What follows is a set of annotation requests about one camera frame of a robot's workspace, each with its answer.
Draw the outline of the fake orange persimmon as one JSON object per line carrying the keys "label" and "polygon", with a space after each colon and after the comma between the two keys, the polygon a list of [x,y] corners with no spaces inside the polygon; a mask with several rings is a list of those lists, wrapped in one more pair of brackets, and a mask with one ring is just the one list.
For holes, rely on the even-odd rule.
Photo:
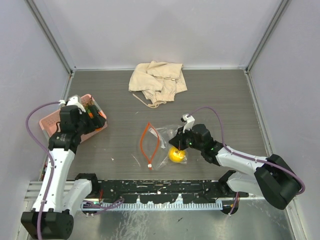
{"label": "fake orange persimmon", "polygon": [[96,131],[101,130],[106,122],[106,119],[103,117],[102,113],[100,111],[98,111],[98,112],[91,111],[88,115],[89,115],[91,121],[93,122],[95,130]]}

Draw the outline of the fake brown longan bunch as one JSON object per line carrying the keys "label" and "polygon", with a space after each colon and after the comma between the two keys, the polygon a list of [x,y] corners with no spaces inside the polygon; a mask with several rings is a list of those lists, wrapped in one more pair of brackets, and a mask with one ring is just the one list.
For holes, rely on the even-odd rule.
{"label": "fake brown longan bunch", "polygon": [[83,104],[83,106],[84,106],[84,109],[88,112],[89,110],[90,110],[90,108],[92,107],[92,106],[94,106],[95,105],[95,100],[93,99],[93,97],[91,96],[91,97],[89,97],[89,98],[87,98],[85,101],[84,101],[84,104]]}

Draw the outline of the fake lemon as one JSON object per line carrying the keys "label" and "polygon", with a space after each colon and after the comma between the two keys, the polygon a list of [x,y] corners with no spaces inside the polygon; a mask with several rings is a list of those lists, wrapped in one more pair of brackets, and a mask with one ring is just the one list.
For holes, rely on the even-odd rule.
{"label": "fake lemon", "polygon": [[174,163],[183,163],[187,160],[187,152],[172,146],[168,151],[168,158]]}

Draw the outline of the clear zip top bag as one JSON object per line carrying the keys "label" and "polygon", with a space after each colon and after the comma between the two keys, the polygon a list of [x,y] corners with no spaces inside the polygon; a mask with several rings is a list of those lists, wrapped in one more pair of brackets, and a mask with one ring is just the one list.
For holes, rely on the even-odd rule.
{"label": "clear zip top bag", "polygon": [[186,150],[187,159],[182,163],[172,162],[168,158],[168,152],[173,147],[169,140],[177,134],[180,127],[180,125],[172,124],[156,128],[150,122],[146,124],[139,139],[138,147],[140,155],[146,161],[149,170],[158,171],[166,165],[187,164],[188,153]]}

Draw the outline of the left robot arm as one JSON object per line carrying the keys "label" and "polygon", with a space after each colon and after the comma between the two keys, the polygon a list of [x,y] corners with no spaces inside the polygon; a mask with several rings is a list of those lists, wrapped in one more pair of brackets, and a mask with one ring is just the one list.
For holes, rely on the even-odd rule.
{"label": "left robot arm", "polygon": [[21,224],[34,240],[66,240],[74,227],[74,215],[83,200],[100,193],[94,173],[77,175],[71,190],[64,194],[67,175],[83,135],[97,133],[106,125],[106,115],[93,103],[71,104],[59,111],[55,132],[44,147],[47,168],[42,186],[30,211],[21,215]]}

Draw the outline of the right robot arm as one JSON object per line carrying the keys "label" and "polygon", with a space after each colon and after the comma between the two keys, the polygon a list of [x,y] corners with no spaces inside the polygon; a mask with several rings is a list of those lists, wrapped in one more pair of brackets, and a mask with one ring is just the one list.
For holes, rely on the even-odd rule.
{"label": "right robot arm", "polygon": [[198,150],[206,162],[233,169],[235,172],[219,184],[219,191],[225,197],[231,197],[235,192],[254,194],[284,210],[302,188],[280,156],[255,157],[235,152],[215,140],[204,124],[196,124],[188,130],[180,127],[169,144],[181,151]]}

